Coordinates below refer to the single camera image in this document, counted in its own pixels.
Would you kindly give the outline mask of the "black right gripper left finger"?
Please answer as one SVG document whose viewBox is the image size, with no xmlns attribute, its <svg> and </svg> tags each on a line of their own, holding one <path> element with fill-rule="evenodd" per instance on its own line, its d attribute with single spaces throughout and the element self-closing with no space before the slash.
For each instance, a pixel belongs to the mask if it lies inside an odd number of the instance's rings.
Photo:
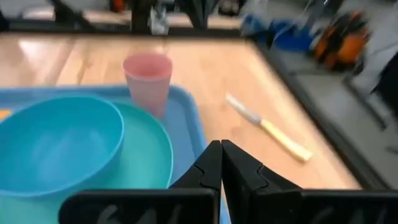
<svg viewBox="0 0 398 224">
<path fill-rule="evenodd" d="M 223 147 L 212 141 L 168 189 L 84 190 L 62 203 L 59 224 L 219 224 Z"/>
</svg>

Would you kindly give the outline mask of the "blue plastic tray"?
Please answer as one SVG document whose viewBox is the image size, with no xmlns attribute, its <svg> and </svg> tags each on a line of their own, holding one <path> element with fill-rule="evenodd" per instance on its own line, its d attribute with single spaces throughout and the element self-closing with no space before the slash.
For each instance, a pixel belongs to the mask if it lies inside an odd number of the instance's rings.
<svg viewBox="0 0 398 224">
<path fill-rule="evenodd" d="M 95 95 L 114 103 L 131 104 L 127 86 L 66 86 L 38 88 L 1 88 L 0 109 L 16 111 L 40 100 L 64 95 Z M 165 187 L 166 177 L 171 183 L 179 179 L 206 148 L 206 140 L 197 106 L 183 88 L 171 86 L 162 123 L 174 152 L 172 172 L 139 180 L 132 153 L 124 150 L 116 174 L 101 184 L 102 188 Z M 58 209 L 61 199 L 36 200 L 0 197 L 0 224 L 59 224 Z"/>
</svg>

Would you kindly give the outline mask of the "blue storage bin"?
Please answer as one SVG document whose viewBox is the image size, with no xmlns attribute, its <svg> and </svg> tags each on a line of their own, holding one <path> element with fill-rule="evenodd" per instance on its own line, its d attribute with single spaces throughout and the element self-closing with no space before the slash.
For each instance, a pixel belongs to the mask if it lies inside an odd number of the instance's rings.
<svg viewBox="0 0 398 224">
<path fill-rule="evenodd" d="M 272 45 L 291 52 L 309 51 L 314 36 L 307 27 L 299 27 L 293 20 L 273 20 L 269 26 L 275 32 Z"/>
</svg>

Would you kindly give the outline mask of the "pink plastic cup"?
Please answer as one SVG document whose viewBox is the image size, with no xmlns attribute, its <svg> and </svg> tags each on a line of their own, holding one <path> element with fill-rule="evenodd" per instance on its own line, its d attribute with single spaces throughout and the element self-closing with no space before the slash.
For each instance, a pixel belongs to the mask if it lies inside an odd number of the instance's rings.
<svg viewBox="0 0 398 224">
<path fill-rule="evenodd" d="M 127 57 L 122 67 L 134 104 L 162 118 L 173 72 L 171 59 L 157 52 L 141 52 Z"/>
</svg>

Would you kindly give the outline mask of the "teal plastic plate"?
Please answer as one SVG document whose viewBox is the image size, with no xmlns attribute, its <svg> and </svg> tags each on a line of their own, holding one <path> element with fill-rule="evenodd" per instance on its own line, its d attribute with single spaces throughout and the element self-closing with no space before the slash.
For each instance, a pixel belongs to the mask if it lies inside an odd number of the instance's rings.
<svg viewBox="0 0 398 224">
<path fill-rule="evenodd" d="M 158 177 L 166 172 L 172 172 L 174 165 L 174 153 L 170 138 L 160 122 L 154 119 L 146 112 L 137 109 L 131 105 L 124 103 L 115 103 L 117 109 L 121 112 L 124 121 L 124 139 L 119 155 L 118 163 L 108 172 L 107 176 L 97 182 L 93 182 L 90 186 L 84 189 L 78 189 L 72 192 L 65 192 L 61 195 L 49 195 L 46 197 L 34 198 L 19 198 L 19 197 L 4 197 L 4 198 L 18 198 L 18 199 L 56 199 L 59 198 L 63 202 L 71 194 L 80 190 L 91 189 L 117 189 L 111 187 L 102 188 L 101 184 L 106 182 L 110 177 L 115 176 L 120 162 L 122 161 L 122 153 L 124 150 L 132 153 L 135 158 L 137 167 L 142 171 L 138 176 L 139 180 L 144 180 L 150 176 Z M 170 177 L 165 179 L 165 187 L 169 186 Z"/>
</svg>

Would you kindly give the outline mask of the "orange and black bag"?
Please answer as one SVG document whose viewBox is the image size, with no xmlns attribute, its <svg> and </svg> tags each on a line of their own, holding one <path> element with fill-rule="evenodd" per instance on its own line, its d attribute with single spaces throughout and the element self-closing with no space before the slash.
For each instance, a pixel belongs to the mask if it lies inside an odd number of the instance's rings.
<svg viewBox="0 0 398 224">
<path fill-rule="evenodd" d="M 350 11 L 335 17 L 324 29 L 312 53 L 326 69 L 344 72 L 354 69 L 371 36 L 363 11 Z"/>
</svg>

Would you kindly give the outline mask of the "blue plastic bowl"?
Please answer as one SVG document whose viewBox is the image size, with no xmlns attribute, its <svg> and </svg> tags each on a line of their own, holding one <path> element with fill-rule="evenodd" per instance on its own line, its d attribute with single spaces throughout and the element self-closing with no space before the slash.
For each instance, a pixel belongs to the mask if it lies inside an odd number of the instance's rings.
<svg viewBox="0 0 398 224">
<path fill-rule="evenodd" d="M 84 189 L 118 163 L 124 121 L 98 97 L 63 96 L 0 122 L 0 196 L 34 198 Z"/>
</svg>

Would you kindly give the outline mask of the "cream-handled table knife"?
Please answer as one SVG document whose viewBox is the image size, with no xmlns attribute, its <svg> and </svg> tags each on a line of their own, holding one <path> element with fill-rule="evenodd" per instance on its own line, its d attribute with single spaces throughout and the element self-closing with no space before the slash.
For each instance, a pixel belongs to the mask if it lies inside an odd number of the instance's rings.
<svg viewBox="0 0 398 224">
<path fill-rule="evenodd" d="M 293 141 L 279 128 L 270 121 L 264 119 L 257 113 L 247 109 L 238 99 L 227 93 L 226 101 L 234 108 L 243 118 L 264 130 L 270 137 L 279 143 L 294 159 L 300 162 L 307 162 L 313 154 L 299 143 Z"/>
</svg>

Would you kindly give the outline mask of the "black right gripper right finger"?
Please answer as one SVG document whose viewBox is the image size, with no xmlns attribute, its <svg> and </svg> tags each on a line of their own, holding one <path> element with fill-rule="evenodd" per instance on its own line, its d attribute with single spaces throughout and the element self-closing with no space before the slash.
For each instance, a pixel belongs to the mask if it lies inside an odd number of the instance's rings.
<svg viewBox="0 0 398 224">
<path fill-rule="evenodd" d="M 232 224 L 398 224 L 396 190 L 303 189 L 233 142 L 221 144 Z"/>
</svg>

